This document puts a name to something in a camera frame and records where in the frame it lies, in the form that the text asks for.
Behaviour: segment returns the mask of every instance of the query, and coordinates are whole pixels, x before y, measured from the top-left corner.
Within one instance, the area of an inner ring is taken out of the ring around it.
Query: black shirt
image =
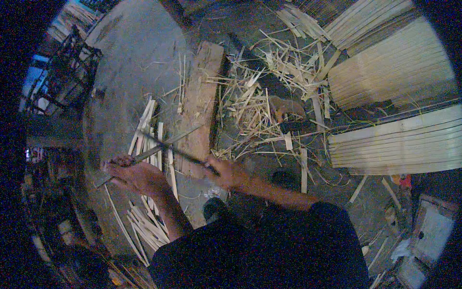
[[[366,263],[348,213],[329,203],[308,212],[271,206],[245,229],[219,219],[157,250],[160,288],[364,288]]]

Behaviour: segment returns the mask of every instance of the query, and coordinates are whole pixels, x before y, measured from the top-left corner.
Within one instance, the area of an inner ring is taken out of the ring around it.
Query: bamboo strip
[[[109,201],[110,201],[111,206],[112,206],[112,211],[114,212],[114,216],[115,216],[115,218],[117,220],[117,223],[119,223],[119,226],[122,229],[122,233],[125,235],[125,238],[127,238],[128,243],[132,247],[133,251],[135,251],[136,256],[138,256],[138,259],[140,259],[140,261],[144,264],[144,266],[146,266],[146,267],[149,266],[146,263],[146,261],[143,259],[143,257],[140,255],[140,252],[138,251],[135,244],[133,243],[133,240],[130,237],[130,235],[128,234],[127,229],[123,225],[123,222],[120,219],[119,213],[117,212],[116,206],[114,205],[114,202],[112,201],[111,194],[109,194],[109,190],[108,190],[108,187],[106,186],[106,184],[104,184],[104,190],[106,191],[106,194],[108,195]]]
[[[385,178],[382,178],[382,184],[385,186],[387,191],[390,193],[391,198],[393,199],[393,202],[395,202],[396,207],[398,208],[399,211],[401,211],[401,204],[398,201],[398,198],[395,195],[395,192],[391,189],[390,185],[388,184],[387,180]]]
[[[377,259],[380,257],[380,254],[382,253],[383,251],[383,248],[385,247],[385,244],[387,243],[388,241],[388,237],[385,238],[385,241],[383,241],[382,245],[380,246],[380,249],[378,250],[377,254],[375,255],[374,259],[372,260],[372,262],[369,264],[369,266],[367,266],[367,270],[370,270],[372,268],[372,266],[375,264],[375,262],[377,261]]]
[[[308,151],[305,148],[300,149],[300,158],[302,161],[302,193],[306,194],[308,187]]]
[[[170,175],[172,180],[172,189],[173,195],[175,196],[176,200],[178,201],[178,190],[176,187],[176,176],[175,176],[175,168],[173,167],[173,152],[171,150],[168,151],[168,158],[169,158],[169,169]]]
[[[339,135],[331,135],[329,143],[348,142],[356,140],[365,140],[371,137],[390,135],[398,132],[406,132],[414,129],[440,125],[456,121],[462,118],[462,105],[454,105],[437,111],[428,112],[416,117],[385,123],[378,126],[359,129]]]
[[[356,197],[358,196],[359,192],[361,191],[361,188],[363,187],[364,183],[366,182],[367,175],[364,175],[363,179],[361,180],[361,183],[359,183],[358,187],[354,190],[353,195],[351,196],[349,202],[353,203],[354,200],[356,200]]]
[[[462,167],[462,105],[329,137],[333,167],[353,175]]]
[[[164,135],[164,123],[158,123],[157,126],[157,139],[162,141]],[[162,150],[157,153],[157,167],[162,171]]]

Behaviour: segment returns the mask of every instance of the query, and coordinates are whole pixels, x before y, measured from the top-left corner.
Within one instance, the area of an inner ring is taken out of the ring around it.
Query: debris
[[[293,150],[293,145],[292,145],[292,136],[291,133],[288,132],[284,135],[284,140],[286,141],[286,149],[288,151]]]
[[[408,250],[409,243],[411,239],[401,240],[398,246],[393,250],[391,253],[391,259],[393,260],[393,264],[398,260],[399,257],[410,256],[411,251]]]

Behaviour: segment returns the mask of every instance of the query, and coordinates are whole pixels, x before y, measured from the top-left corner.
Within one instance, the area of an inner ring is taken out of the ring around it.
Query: left hand
[[[111,180],[121,188],[147,196],[162,196],[171,192],[164,174],[155,166],[141,162],[133,165],[129,155],[104,162],[101,170],[114,178]]]

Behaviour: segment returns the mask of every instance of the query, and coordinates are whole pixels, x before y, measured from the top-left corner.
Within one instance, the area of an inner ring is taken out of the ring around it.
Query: shoe
[[[295,174],[288,171],[277,171],[271,176],[271,182],[287,190],[299,191],[300,182]]]
[[[211,222],[228,215],[229,211],[225,203],[220,200],[220,198],[213,197],[204,204],[202,213],[204,214],[205,222],[210,224]]]

